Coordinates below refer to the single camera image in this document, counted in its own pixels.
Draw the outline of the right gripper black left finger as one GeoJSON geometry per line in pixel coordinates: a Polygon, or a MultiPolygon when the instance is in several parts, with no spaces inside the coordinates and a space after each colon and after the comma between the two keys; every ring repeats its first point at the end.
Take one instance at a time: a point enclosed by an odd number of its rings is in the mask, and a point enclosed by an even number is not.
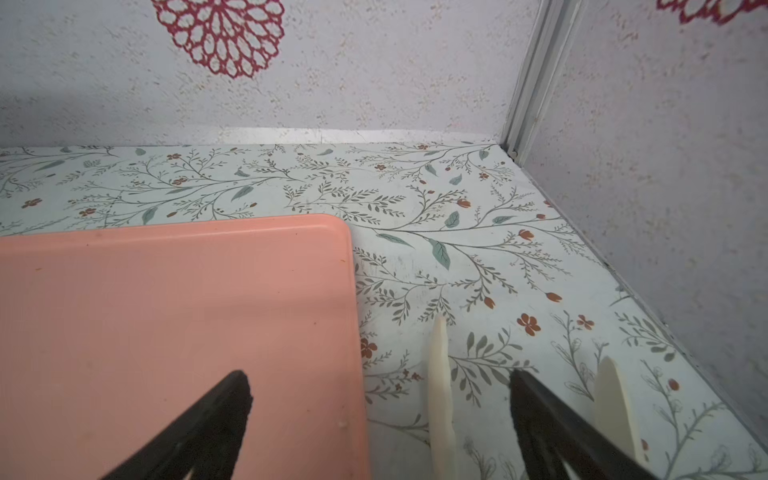
{"type": "Polygon", "coordinates": [[[230,479],[253,396],[246,374],[230,372],[107,479],[230,479]]]}

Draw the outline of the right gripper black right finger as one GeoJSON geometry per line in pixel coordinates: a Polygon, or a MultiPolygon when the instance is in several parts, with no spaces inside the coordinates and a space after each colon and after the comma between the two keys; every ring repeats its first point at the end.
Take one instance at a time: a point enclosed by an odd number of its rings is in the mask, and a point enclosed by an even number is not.
{"type": "Polygon", "coordinates": [[[510,414],[530,479],[652,479],[529,372],[510,374],[510,414]]]}

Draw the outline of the steel tongs cream tips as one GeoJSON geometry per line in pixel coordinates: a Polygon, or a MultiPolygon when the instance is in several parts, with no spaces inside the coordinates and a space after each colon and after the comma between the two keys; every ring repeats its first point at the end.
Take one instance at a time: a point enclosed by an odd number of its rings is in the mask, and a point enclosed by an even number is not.
{"type": "MultiPolygon", "coordinates": [[[[427,366],[427,414],[433,477],[457,479],[447,323],[442,317],[437,318],[432,327],[427,366]]],[[[598,366],[593,396],[594,421],[587,422],[621,452],[644,467],[643,449],[635,434],[626,388],[618,365],[610,358],[604,358],[598,366]]]]}

